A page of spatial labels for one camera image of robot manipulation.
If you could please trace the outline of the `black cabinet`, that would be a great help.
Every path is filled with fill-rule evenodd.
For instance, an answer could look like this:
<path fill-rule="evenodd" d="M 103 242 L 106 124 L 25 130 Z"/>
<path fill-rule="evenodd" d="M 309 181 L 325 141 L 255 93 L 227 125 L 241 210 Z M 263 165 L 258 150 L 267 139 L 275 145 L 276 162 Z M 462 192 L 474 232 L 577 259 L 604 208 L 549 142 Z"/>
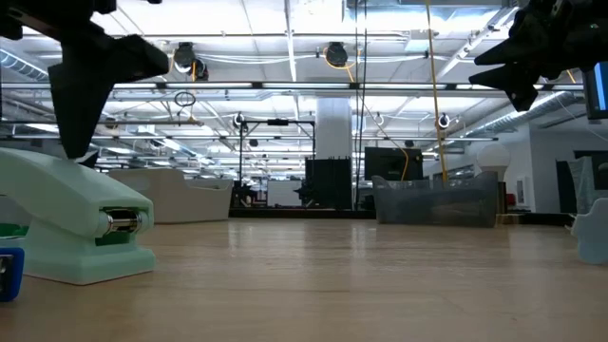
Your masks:
<path fill-rule="evenodd" d="M 352 209 L 352 159 L 307 159 L 301 188 L 305 201 L 335 210 Z"/>

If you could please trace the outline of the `smoky translucent plastic bin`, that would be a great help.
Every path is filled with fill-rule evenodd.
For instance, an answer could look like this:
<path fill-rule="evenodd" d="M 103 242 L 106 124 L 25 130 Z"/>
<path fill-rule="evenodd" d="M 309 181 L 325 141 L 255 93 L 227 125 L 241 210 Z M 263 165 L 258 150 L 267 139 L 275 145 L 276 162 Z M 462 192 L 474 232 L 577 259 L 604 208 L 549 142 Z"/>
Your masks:
<path fill-rule="evenodd" d="M 372 178 L 376 219 L 382 224 L 492 228 L 498 175 L 483 172 L 464 180 L 385 180 Z"/>

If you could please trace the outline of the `green mini stapler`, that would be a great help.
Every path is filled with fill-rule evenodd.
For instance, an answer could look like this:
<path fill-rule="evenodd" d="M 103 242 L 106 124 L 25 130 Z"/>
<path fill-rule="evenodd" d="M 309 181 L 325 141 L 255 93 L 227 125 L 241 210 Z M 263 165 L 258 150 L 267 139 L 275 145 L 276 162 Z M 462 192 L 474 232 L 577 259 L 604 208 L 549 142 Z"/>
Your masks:
<path fill-rule="evenodd" d="M 0 238 L 24 237 L 28 230 L 27 225 L 0 223 Z"/>

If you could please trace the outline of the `mint green stapler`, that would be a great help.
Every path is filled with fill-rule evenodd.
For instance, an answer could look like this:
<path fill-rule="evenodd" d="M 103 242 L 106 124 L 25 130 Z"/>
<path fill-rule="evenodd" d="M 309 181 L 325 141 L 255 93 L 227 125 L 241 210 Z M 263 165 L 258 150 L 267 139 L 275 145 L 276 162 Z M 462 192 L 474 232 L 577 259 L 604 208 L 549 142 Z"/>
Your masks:
<path fill-rule="evenodd" d="M 0 147 L 0 195 L 31 216 L 25 274 L 88 285 L 154 270 L 137 237 L 154 226 L 150 199 L 74 161 Z"/>

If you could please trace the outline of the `black display screen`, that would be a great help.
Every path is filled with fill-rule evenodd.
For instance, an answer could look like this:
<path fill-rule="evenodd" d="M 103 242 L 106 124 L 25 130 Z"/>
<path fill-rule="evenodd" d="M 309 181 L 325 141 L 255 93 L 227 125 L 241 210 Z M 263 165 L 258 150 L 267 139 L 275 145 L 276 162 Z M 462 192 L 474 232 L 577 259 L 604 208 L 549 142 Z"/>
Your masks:
<path fill-rule="evenodd" d="M 365 180 L 379 176 L 387 181 L 418 181 L 423 178 L 423 154 L 420 149 L 366 147 Z"/>

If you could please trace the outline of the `black computer monitor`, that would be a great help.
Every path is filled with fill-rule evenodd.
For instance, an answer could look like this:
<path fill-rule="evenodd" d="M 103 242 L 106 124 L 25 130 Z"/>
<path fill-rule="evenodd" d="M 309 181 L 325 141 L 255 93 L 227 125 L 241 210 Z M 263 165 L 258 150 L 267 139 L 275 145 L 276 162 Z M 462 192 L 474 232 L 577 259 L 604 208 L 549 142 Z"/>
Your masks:
<path fill-rule="evenodd" d="M 597 63 L 583 74 L 583 90 L 589 120 L 608 120 L 608 62 Z"/>

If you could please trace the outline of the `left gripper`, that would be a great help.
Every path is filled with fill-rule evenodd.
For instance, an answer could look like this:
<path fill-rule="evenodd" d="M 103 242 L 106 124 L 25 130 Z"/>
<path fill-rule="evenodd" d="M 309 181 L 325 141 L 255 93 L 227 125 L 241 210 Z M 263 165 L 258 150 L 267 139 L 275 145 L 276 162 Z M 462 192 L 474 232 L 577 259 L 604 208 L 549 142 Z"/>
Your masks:
<path fill-rule="evenodd" d="M 47 73 L 60 140 L 71 160 L 87 153 L 111 84 L 169 70 L 167 55 L 140 35 L 106 35 L 90 20 L 116 7 L 116 0 L 0 0 L 0 36 L 17 41 L 27 27 L 61 44 L 62 62 Z M 102 56 L 108 82 L 97 79 Z"/>

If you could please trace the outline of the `pale-handled staple remover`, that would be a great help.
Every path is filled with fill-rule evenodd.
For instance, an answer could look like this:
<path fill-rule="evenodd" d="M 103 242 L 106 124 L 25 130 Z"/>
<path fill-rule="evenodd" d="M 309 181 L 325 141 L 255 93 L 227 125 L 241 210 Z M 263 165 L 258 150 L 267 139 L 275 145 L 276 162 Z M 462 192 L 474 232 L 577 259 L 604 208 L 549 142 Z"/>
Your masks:
<path fill-rule="evenodd" d="M 587 214 L 577 215 L 571 234 L 578 241 L 583 262 L 608 264 L 608 199 L 597 199 Z"/>

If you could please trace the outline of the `small blue stapler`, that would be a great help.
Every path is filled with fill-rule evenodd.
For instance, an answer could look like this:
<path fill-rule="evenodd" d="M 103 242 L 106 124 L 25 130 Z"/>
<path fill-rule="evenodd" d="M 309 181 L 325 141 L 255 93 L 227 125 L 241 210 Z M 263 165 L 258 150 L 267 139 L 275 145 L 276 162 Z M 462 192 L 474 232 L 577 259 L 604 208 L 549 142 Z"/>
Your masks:
<path fill-rule="evenodd" d="M 23 249 L 0 248 L 0 302 L 10 302 L 19 295 L 24 265 Z"/>

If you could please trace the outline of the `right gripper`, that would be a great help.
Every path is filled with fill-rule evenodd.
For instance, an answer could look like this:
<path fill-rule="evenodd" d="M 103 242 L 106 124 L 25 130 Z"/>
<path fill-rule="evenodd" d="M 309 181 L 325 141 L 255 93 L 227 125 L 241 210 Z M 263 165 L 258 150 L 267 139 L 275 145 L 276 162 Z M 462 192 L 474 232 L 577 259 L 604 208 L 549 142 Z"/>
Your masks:
<path fill-rule="evenodd" d="M 472 85 L 510 90 L 524 111 L 538 96 L 540 77 L 554 80 L 566 69 L 591 69 L 608 60 L 608 0 L 528 0 L 515 16 L 509 38 L 474 59 L 477 66 L 512 64 L 468 78 Z"/>

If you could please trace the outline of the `whiteboard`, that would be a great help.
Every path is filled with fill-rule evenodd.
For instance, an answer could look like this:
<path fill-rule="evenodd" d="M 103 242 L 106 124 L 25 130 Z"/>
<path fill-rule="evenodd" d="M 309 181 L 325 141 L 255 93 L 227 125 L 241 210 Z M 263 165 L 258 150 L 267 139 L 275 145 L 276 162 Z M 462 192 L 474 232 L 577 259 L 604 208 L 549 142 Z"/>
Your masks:
<path fill-rule="evenodd" d="M 302 204 L 297 193 L 300 180 L 269 180 L 267 184 L 267 205 L 270 207 L 296 207 Z"/>

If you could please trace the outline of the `light grey plastic bin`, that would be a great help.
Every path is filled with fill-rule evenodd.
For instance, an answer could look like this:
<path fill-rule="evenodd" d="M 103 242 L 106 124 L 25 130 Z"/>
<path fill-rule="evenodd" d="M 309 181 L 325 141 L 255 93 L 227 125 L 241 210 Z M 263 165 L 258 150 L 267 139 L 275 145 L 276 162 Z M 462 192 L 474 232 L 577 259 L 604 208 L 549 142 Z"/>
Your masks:
<path fill-rule="evenodd" d="M 109 176 L 150 199 L 157 224 L 228 219 L 233 180 L 187 180 L 168 168 L 113 170 Z"/>

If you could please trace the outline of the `black aluminium table frame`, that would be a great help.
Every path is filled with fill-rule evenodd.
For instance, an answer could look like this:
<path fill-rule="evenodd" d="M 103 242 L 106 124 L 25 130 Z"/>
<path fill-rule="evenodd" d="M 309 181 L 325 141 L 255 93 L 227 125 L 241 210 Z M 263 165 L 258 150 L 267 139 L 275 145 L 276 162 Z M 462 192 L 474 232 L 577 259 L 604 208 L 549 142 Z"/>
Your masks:
<path fill-rule="evenodd" d="M 375 219 L 374 211 L 336 211 L 333 209 L 232 208 L 231 219 Z M 519 213 L 497 216 L 504 225 L 571 226 L 574 217 L 567 214 Z"/>

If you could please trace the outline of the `black metal rig frame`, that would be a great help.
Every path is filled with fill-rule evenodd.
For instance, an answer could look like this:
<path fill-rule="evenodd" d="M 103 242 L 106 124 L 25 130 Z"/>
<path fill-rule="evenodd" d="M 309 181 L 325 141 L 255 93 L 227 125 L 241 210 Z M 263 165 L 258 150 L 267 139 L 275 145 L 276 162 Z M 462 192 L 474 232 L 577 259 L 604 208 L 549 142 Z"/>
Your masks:
<path fill-rule="evenodd" d="M 234 208 L 285 208 L 267 205 L 268 181 L 305 179 L 305 160 L 316 157 L 316 125 L 290 119 L 237 120 L 237 180 Z"/>

